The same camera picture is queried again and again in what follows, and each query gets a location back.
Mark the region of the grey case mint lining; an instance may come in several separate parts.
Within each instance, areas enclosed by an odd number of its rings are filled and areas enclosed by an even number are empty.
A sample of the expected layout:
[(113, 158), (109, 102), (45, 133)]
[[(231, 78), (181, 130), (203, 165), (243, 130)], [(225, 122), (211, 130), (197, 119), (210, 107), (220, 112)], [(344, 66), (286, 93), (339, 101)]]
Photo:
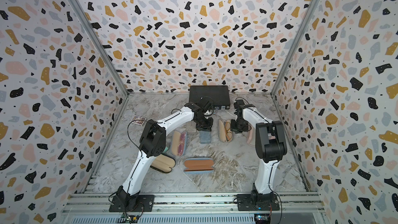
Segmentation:
[(210, 144), (211, 143), (211, 132), (199, 131), (199, 135), (200, 135), (200, 143), (201, 144)]

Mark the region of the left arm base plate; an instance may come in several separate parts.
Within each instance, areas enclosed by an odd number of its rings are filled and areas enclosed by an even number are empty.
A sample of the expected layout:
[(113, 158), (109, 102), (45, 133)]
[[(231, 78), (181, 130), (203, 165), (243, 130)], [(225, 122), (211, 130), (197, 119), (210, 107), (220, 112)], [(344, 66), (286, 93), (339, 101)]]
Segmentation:
[(112, 198), (109, 212), (151, 212), (154, 198), (154, 195), (136, 195), (127, 199), (127, 197), (116, 195)]

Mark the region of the pink glasses case grey lining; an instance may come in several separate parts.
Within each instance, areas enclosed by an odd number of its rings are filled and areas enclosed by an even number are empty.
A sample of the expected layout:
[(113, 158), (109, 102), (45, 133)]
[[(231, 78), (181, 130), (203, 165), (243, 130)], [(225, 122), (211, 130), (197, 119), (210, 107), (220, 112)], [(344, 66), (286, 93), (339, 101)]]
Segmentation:
[(252, 126), (250, 126), (251, 129), (248, 132), (248, 136), (247, 136), (247, 144), (249, 146), (255, 147), (255, 130)]

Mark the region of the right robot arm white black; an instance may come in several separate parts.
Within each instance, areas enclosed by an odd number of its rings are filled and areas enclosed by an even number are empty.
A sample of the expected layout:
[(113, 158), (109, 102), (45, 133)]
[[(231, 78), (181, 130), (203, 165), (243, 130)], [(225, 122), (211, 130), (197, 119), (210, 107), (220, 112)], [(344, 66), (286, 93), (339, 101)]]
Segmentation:
[(283, 123), (270, 120), (253, 104), (238, 97), (234, 102), (236, 119), (231, 120), (233, 133), (255, 132), (255, 150), (259, 158), (258, 175), (251, 193), (236, 196), (239, 211), (279, 210), (282, 201), (274, 191), (277, 166), (287, 154)]

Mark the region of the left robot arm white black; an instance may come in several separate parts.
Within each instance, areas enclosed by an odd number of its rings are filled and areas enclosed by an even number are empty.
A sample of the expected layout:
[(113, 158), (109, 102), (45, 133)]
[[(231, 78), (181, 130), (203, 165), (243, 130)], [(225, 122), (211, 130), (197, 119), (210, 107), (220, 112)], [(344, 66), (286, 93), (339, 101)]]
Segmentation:
[(205, 114), (211, 109), (210, 100), (200, 99), (197, 103), (185, 104), (179, 111), (161, 120), (148, 120), (140, 138), (138, 157), (128, 177), (114, 194), (112, 204), (122, 207), (135, 205), (150, 166), (165, 150), (167, 135), (190, 121), (196, 123), (197, 130), (210, 132), (213, 119)]

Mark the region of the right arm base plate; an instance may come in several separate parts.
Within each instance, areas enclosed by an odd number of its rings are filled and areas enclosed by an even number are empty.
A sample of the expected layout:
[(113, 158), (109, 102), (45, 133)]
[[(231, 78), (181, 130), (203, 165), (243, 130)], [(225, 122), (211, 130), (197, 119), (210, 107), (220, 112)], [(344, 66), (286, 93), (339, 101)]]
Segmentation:
[(280, 205), (276, 194), (238, 194), (236, 196), (239, 211), (278, 211)]

